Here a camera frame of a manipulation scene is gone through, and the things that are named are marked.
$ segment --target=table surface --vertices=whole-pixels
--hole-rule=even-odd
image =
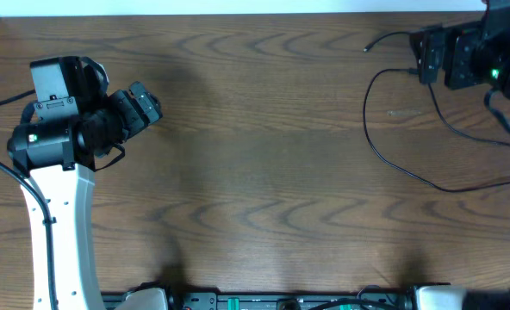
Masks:
[[[138,80],[165,118],[97,172],[92,225],[103,291],[162,279],[222,291],[356,291],[367,284],[510,287],[510,186],[438,192],[364,137],[372,76],[414,67],[406,36],[480,14],[121,16],[2,19],[0,100],[33,88],[28,63],[88,55],[109,91]],[[488,88],[437,97],[455,127],[510,140]],[[26,101],[0,108],[0,159]],[[510,102],[499,102],[510,115]],[[460,138],[417,77],[380,77],[368,107],[384,156],[449,188],[510,177],[510,148]],[[106,163],[109,159],[100,159]],[[0,308],[30,308],[33,268],[18,185],[0,172]]]

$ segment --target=green connector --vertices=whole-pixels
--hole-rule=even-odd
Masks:
[[[228,298],[228,310],[239,310],[239,298]]]

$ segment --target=electronic component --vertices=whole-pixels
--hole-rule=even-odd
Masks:
[[[413,32],[410,46],[422,84],[436,82],[442,67],[445,85],[451,90],[492,85],[485,106],[510,133],[509,120],[490,103],[496,91],[510,99],[510,0],[489,0],[487,13],[479,22]]]

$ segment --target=green led light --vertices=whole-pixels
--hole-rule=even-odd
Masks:
[[[492,75],[493,79],[498,79],[498,76],[500,75],[500,70],[498,70],[498,69],[493,69],[493,70],[490,72],[490,75]]]

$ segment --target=black wire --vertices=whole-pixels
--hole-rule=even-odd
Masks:
[[[392,32],[392,33],[389,33],[389,34],[385,34],[377,39],[375,39],[373,42],[371,42],[369,45],[367,45],[365,48],[364,48],[364,52],[367,53],[370,51],[370,49],[372,49],[372,47],[374,47],[375,44],[377,44],[379,41],[385,39],[385,38],[388,38],[390,37],[391,35],[398,35],[398,34],[408,34],[410,35],[410,32],[408,31],[395,31],[395,32]]]
[[[98,172],[98,171],[100,171],[102,169],[109,168],[112,165],[116,164],[118,161],[120,161],[120,160],[125,158],[125,147],[124,146],[118,145],[118,144],[114,143],[113,147],[116,148],[117,150],[121,151],[121,153],[119,155],[117,155],[115,158],[113,158],[108,164],[106,164],[102,168],[98,168],[98,169],[94,170],[94,172]]]
[[[0,101],[0,106],[3,106],[4,104],[8,104],[8,103],[11,103],[11,102],[14,102],[16,100],[20,100],[26,96],[31,96],[34,94],[34,90],[28,90],[20,95],[17,95],[17,96],[13,96],[11,98],[8,98],[8,99],[5,99],[5,100],[2,100]]]
[[[493,184],[489,184],[489,185],[483,185],[483,186],[472,186],[472,187],[468,187],[468,188],[463,188],[463,189],[446,189],[446,188],[443,188],[443,187],[440,187],[438,185],[436,185],[435,183],[432,183],[428,180],[426,180],[425,178],[423,177],[420,177],[416,174],[413,174],[412,172],[404,169],[404,168],[401,168],[400,166],[396,165],[396,164],[393,164],[391,163],[390,161],[388,161],[377,149],[376,147],[374,146],[374,144],[372,143],[371,139],[370,139],[370,135],[368,134],[368,127],[366,125],[366,104],[368,102],[368,96],[370,94],[370,90],[372,88],[372,85],[374,84],[374,82],[376,81],[376,79],[382,75],[383,73],[385,72],[411,72],[412,70],[410,69],[385,69],[385,70],[381,70],[380,72],[378,72],[373,78],[372,80],[370,81],[370,85],[368,85],[368,89],[366,90],[366,96],[364,97],[364,105],[363,105],[363,109],[362,109],[362,117],[363,117],[363,125],[364,125],[364,134],[366,135],[366,140],[368,141],[368,144],[370,145],[372,151],[374,151],[374,153],[385,163],[385,164],[388,164],[389,166],[401,171],[401,172],[404,172],[405,174],[409,175],[410,177],[413,177],[415,178],[416,180],[419,180],[435,189],[438,189],[440,191],[444,191],[444,192],[447,192],[447,193],[465,193],[465,192],[470,192],[470,191],[475,191],[475,190],[480,190],[480,189],[490,189],[490,188],[493,188],[493,187],[498,187],[498,186],[502,186],[502,185],[508,185],[510,184],[510,181],[506,181],[506,182],[500,182],[500,183],[493,183]],[[435,100],[435,95],[433,94],[432,92],[432,88],[430,87],[429,88],[431,93],[432,93],[432,98],[433,98],[433,101],[435,102],[435,106],[438,110],[438,105],[436,103],[436,100]],[[448,124],[446,121],[445,121],[445,118],[444,117],[441,117],[442,118],[442,121],[446,124]],[[475,140],[475,141],[479,141],[479,142],[487,142],[487,143],[492,143],[492,144],[499,144],[500,141],[494,141],[494,140],[487,140],[487,139],[478,139],[478,138],[475,138],[475,137],[471,137],[465,133],[460,133],[459,131],[457,131],[456,129],[454,129],[453,127],[451,127],[450,125],[448,125],[448,127],[453,130],[455,133],[457,134],[460,134],[462,135],[463,137],[465,138],[468,138],[468,139],[471,139],[471,140]],[[500,145],[502,146],[510,146],[510,144],[506,143],[506,142],[501,142]]]
[[[363,289],[361,289],[361,290],[358,292],[358,294],[357,294],[357,299],[358,299],[358,300],[362,299],[362,294],[363,294],[363,292],[364,292],[365,290],[369,289],[369,288],[380,288],[380,286],[379,286],[379,285],[376,285],[376,284],[366,285],[366,287],[364,287]],[[389,297],[389,295],[388,295],[388,294],[384,294],[384,295],[385,295],[385,297],[387,297],[387,300],[388,300],[390,303],[392,303],[393,305],[396,305],[396,302],[398,301],[398,298],[397,298],[397,300],[396,300],[396,301],[393,301],[393,300],[391,299],[391,297]],[[363,310],[368,310],[368,308],[367,308],[367,307],[364,307],[364,306],[362,306],[362,305],[361,305],[360,307],[361,307]]]
[[[53,235],[52,235],[52,224],[53,219],[50,216],[50,210],[42,197],[37,193],[34,188],[29,185],[19,174],[11,170],[5,164],[0,162],[0,170],[15,179],[21,186],[23,186],[29,194],[39,203],[40,210],[44,217],[43,225],[47,235],[47,268],[48,268],[48,293],[50,296],[50,303],[52,310],[58,309],[58,299],[56,298],[56,283],[54,281],[54,252],[53,252]]]
[[[433,105],[435,106],[435,110],[437,111],[437,115],[439,117],[439,119],[443,122],[443,124],[445,124],[452,132],[454,132],[455,134],[459,134],[460,136],[464,137],[464,138],[467,138],[467,139],[470,139],[470,140],[474,140],[474,141],[477,141],[477,142],[483,142],[483,143],[489,143],[489,144],[493,144],[493,145],[497,145],[497,146],[510,146],[510,143],[509,142],[504,142],[504,141],[497,141],[497,140],[492,140],[492,139],[482,139],[482,138],[476,138],[476,137],[472,137],[466,133],[462,133],[461,131],[457,130],[456,128],[454,128],[453,126],[451,126],[451,124],[449,124],[446,119],[443,117],[443,114],[441,113],[441,110],[438,108],[438,104],[437,104],[437,99],[435,98],[435,93],[433,92],[433,88],[431,87],[430,84],[428,84],[429,86],[429,92],[431,93],[431,98],[433,99]]]
[[[28,103],[22,111],[22,117],[20,117],[20,124],[29,124],[33,119],[33,114],[35,112],[34,105],[37,101],[33,101]]]
[[[342,298],[340,300],[327,302],[325,304],[321,304],[316,307],[309,308],[308,310],[326,310],[332,307],[343,306],[343,305],[360,305],[360,306],[372,306],[376,308],[386,309],[386,310],[399,310],[398,307],[386,305],[382,302],[375,301],[361,301],[353,298]]]

